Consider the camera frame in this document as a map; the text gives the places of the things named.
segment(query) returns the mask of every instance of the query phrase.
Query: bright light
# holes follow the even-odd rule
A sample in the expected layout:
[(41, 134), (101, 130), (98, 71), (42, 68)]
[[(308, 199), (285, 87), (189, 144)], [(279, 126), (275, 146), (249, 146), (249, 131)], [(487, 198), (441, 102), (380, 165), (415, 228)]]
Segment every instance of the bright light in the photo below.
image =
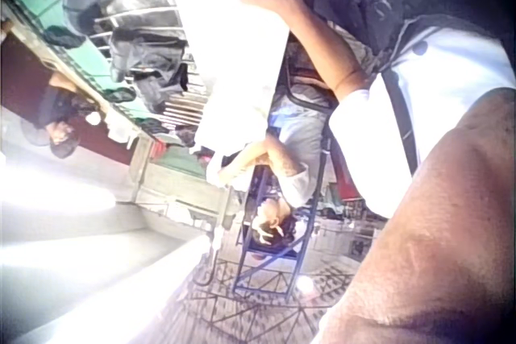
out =
[(125, 344), (163, 309), (210, 247), (202, 235), (58, 320), (49, 344)]
[(85, 120), (93, 126), (97, 126), (102, 121), (102, 117), (100, 117), (100, 114), (98, 112), (91, 112), (85, 117)]
[(310, 294), (314, 291), (314, 281), (310, 277), (299, 276), (296, 287), (299, 289), (299, 292)]
[(26, 168), (7, 167), (2, 180), (3, 200), (22, 207), (80, 213), (116, 202), (107, 189)]

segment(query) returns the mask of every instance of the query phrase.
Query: wall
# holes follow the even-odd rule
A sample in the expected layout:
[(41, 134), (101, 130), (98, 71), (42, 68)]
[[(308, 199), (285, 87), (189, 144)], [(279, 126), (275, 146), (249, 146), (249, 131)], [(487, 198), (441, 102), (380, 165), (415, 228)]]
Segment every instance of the wall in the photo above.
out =
[(2, 248), (2, 342), (69, 312), (183, 242), (150, 230)]

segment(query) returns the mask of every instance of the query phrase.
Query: red wall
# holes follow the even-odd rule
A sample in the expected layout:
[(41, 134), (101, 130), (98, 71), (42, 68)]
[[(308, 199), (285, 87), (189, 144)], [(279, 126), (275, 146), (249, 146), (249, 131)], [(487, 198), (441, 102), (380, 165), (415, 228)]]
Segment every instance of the red wall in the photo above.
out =
[[(52, 71), (16, 37), (10, 35), (2, 44), (2, 105), (28, 121), (34, 122), (44, 89)], [(91, 126), (83, 118), (72, 120), (81, 136), (81, 146), (120, 163), (129, 164), (134, 152), (107, 137), (104, 123)]]

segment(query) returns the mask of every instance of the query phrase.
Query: person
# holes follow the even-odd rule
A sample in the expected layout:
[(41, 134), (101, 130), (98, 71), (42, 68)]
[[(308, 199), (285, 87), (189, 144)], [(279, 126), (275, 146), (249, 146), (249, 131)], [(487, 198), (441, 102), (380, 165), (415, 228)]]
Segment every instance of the person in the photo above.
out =
[[(492, 89), (516, 85), (500, 42), (462, 19), (422, 15), (396, 27), (371, 17), (364, 24), (377, 27), (369, 35), (383, 69), (367, 74), (347, 42), (302, 0), (242, 1), (277, 12), (306, 49), (339, 100), (330, 128), (353, 182), (367, 207), (384, 218), (393, 216), (417, 166), (474, 102)], [(396, 8), (402, 1), (366, 3), (373, 8), (385, 2)], [(404, 14), (396, 16), (402, 21)], [(373, 38), (394, 31), (400, 33), (383, 44)]]
[[(296, 83), (291, 90), (295, 97), (305, 101), (320, 106), (328, 104), (307, 82)], [(293, 209), (302, 207), (314, 193), (326, 120), (323, 113), (293, 104), (286, 97), (284, 86), (279, 85), (268, 119), (269, 127), (278, 128), (279, 135), (267, 133), (263, 141), (248, 144), (228, 159), (228, 165), (216, 158), (210, 160), (207, 180), (217, 185), (232, 185), (238, 190), (248, 189), (246, 176), (252, 173), (253, 166), (271, 168), (279, 190), (258, 204), (252, 223), (257, 242), (276, 246), (283, 241), (286, 246), (293, 241), (294, 233), (298, 238), (302, 236), (302, 224), (297, 225)]]
[(77, 86), (62, 73), (54, 72), (48, 82), (35, 126), (50, 137), (50, 150), (60, 159), (71, 156), (79, 146), (79, 135), (69, 120), (78, 115), (98, 115), (91, 100), (78, 93)]

